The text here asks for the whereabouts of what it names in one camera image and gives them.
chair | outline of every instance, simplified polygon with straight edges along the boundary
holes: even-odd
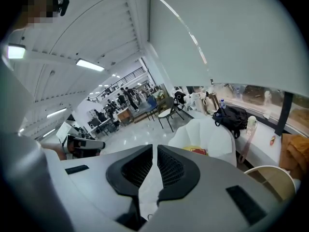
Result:
[[[247,170],[245,174],[266,187],[279,202],[293,197],[296,193],[292,177],[282,168],[271,165],[258,166]]]
[[[173,119],[172,114],[174,114],[174,113],[177,113],[179,115],[179,117],[184,120],[184,118],[181,117],[181,115],[176,111],[176,109],[174,107],[174,98],[173,97],[167,97],[163,101],[164,102],[162,102],[159,105],[158,111],[160,111],[160,107],[163,105],[163,103],[165,103],[168,108],[167,108],[167,110],[161,112],[158,115],[159,122],[160,122],[161,126],[162,126],[162,123],[161,123],[160,119],[166,118],[168,120],[168,123],[169,123],[169,117],[171,117]],[[172,126],[170,125],[170,123],[169,123],[169,127],[171,128],[172,132],[174,132]]]
[[[151,105],[151,107],[149,107],[149,108],[145,111],[145,112],[146,112],[146,115],[147,115],[148,119],[150,120],[150,118],[149,118],[149,116],[148,116],[148,113],[150,113],[150,115],[151,115],[151,117],[153,118],[153,121],[154,121],[154,117],[153,117],[152,112],[153,112],[154,109],[156,109],[157,112],[159,112],[159,111],[158,111],[158,104],[156,103],[155,97],[154,97],[153,95],[151,95],[151,96],[148,98],[147,102]]]
[[[217,127],[212,117],[191,119],[181,126],[169,141],[169,146],[184,148],[198,146],[206,149],[210,157],[231,163],[236,167],[236,147],[232,133],[224,126]]]

black backpack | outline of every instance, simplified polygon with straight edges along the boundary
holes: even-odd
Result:
[[[227,106],[226,108],[219,108],[212,116],[215,120],[215,125],[223,125],[230,131],[234,132],[234,137],[240,136],[240,130],[247,128],[248,115],[245,109]]]

white panel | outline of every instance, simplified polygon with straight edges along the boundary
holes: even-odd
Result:
[[[201,45],[215,82],[273,87],[309,96],[308,50],[278,0],[165,1]]]
[[[174,86],[209,85],[207,68],[184,25],[159,0],[152,0],[150,43]]]

ceiling light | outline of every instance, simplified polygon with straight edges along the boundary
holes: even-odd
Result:
[[[101,72],[102,70],[104,70],[103,67],[98,66],[96,64],[92,64],[92,63],[87,62],[87,61],[82,60],[82,59],[78,60],[76,65],[82,66],[82,67],[85,67],[85,68],[89,68],[89,69],[93,69],[93,70],[96,70],[98,72]]]
[[[50,132],[48,132],[47,134],[45,134],[43,137],[46,137],[47,135],[51,134],[54,130],[56,130],[56,129],[52,129]]]
[[[20,59],[24,57],[25,54],[25,47],[24,46],[17,46],[17,45],[9,45],[8,50],[8,58],[10,59]]]
[[[54,112],[54,113],[52,113],[52,114],[49,114],[49,115],[47,115],[46,117],[49,118],[49,117],[51,117],[51,116],[53,116],[53,115],[62,113],[62,112],[64,112],[64,111],[66,111],[66,108],[63,108],[63,109],[61,109],[61,110],[59,110],[59,111],[57,111],[57,112]]]

glass window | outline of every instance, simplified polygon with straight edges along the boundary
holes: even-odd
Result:
[[[284,97],[281,90],[241,84],[215,84],[206,90],[215,92],[218,100],[260,112],[265,117],[276,120],[280,117]]]
[[[288,120],[289,126],[309,136],[309,98],[294,95]]]

